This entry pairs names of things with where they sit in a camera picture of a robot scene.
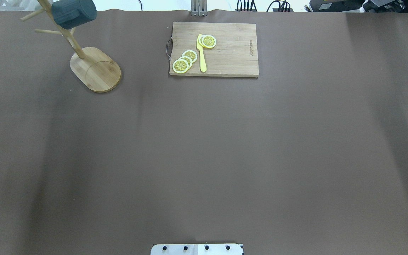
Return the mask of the dark green mug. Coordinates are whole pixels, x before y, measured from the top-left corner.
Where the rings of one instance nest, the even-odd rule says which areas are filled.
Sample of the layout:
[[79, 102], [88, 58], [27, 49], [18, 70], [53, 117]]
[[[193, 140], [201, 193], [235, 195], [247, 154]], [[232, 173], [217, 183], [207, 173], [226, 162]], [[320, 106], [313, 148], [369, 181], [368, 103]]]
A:
[[97, 8], [92, 0], [59, 0], [52, 3], [53, 19], [63, 29], [72, 29], [97, 17]]

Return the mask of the wooden cup storage rack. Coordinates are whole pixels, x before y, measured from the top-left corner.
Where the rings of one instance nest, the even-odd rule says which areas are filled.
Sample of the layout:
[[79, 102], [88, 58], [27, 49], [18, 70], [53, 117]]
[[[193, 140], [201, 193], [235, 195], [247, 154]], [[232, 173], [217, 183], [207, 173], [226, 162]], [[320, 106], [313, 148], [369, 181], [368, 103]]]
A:
[[56, 24], [51, 12], [53, 2], [49, 0], [39, 0], [38, 2], [41, 8], [22, 17], [21, 21], [24, 22], [44, 12], [47, 13], [58, 30], [35, 29], [35, 32], [60, 34], [66, 39], [75, 52], [70, 59], [70, 68], [87, 88], [96, 93], [109, 92], [114, 89], [122, 77], [120, 66], [98, 48], [82, 48], [74, 37], [74, 32], [78, 26], [72, 29], [63, 29]]

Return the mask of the yellow plastic knife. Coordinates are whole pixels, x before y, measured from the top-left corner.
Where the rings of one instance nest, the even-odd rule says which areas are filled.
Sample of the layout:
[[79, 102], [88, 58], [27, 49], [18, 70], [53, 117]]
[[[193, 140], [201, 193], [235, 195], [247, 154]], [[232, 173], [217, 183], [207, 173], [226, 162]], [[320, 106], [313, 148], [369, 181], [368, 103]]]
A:
[[200, 71], [205, 73], [207, 71], [207, 65], [206, 65], [206, 61], [205, 61], [205, 57], [204, 57], [204, 50], [203, 48], [199, 47], [199, 45], [197, 45], [197, 41], [196, 41], [196, 48], [199, 52], [199, 66], [200, 66]]

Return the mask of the lemon slice end of row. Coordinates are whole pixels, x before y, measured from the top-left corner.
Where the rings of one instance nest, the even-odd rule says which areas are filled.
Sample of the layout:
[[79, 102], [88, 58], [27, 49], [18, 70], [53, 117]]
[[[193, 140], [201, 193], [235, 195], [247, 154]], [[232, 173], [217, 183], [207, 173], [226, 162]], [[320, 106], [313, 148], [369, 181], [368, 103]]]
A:
[[183, 74], [186, 73], [189, 68], [186, 61], [177, 59], [172, 63], [172, 70], [177, 74]]

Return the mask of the lemon slice middle of row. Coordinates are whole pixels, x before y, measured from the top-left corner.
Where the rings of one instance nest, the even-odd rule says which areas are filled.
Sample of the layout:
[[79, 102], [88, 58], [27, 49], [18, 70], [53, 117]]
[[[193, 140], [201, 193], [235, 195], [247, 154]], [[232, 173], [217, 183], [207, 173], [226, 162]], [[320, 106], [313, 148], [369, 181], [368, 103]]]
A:
[[191, 59], [188, 56], [182, 56], [179, 58], [179, 60], [184, 60], [187, 63], [188, 68], [191, 68], [192, 64], [193, 64], [193, 59]]

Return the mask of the lemon slice of row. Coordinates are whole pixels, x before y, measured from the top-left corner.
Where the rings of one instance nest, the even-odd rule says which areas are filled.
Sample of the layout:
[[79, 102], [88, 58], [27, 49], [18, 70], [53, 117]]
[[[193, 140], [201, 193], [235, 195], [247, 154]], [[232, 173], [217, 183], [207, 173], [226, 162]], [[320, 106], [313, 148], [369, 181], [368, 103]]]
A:
[[198, 58], [198, 54], [194, 50], [186, 50], [183, 52], [182, 57], [189, 57], [194, 63]]
[[191, 59], [188, 56], [182, 56], [179, 58], [179, 60], [184, 60], [187, 63], [188, 68], [191, 68], [192, 64], [193, 64], [193, 59]]

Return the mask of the lemon slice top of row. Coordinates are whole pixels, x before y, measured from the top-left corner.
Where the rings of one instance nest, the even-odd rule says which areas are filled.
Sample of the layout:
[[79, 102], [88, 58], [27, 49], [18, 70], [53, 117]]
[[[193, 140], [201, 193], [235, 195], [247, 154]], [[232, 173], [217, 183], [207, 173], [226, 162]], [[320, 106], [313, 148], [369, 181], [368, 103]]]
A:
[[183, 52], [182, 57], [189, 57], [194, 63], [198, 58], [198, 54], [194, 50], [186, 50]]

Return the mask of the lemon slice front of pair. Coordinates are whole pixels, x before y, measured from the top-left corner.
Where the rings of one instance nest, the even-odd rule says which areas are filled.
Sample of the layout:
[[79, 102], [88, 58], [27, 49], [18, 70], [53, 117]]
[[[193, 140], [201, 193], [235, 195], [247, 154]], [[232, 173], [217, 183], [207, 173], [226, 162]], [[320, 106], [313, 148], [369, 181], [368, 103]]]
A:
[[200, 44], [204, 48], [212, 49], [216, 46], [217, 40], [210, 34], [203, 34], [200, 39]]

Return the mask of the lemon slice behind pair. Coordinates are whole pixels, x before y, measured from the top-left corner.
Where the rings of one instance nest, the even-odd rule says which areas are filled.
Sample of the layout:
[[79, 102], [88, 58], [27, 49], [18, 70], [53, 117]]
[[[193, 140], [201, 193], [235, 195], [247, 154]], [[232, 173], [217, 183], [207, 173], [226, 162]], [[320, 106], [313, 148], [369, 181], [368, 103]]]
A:
[[199, 47], [204, 48], [204, 45], [202, 44], [202, 34], [199, 34], [197, 37], [197, 45], [199, 45]]

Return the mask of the aluminium frame post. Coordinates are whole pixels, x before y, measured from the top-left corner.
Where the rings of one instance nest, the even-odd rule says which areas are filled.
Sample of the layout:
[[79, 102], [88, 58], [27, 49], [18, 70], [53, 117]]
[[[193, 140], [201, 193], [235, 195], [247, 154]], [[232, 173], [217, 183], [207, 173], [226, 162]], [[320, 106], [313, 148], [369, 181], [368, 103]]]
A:
[[207, 0], [191, 0], [191, 16], [205, 17], [208, 15]]

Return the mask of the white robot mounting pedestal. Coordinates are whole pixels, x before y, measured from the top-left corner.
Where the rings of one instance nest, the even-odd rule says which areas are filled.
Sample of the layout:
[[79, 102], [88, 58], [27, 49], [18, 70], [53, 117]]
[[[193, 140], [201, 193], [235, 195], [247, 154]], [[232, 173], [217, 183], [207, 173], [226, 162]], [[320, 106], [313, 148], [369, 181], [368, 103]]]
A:
[[151, 255], [243, 255], [244, 248], [238, 243], [157, 244]]

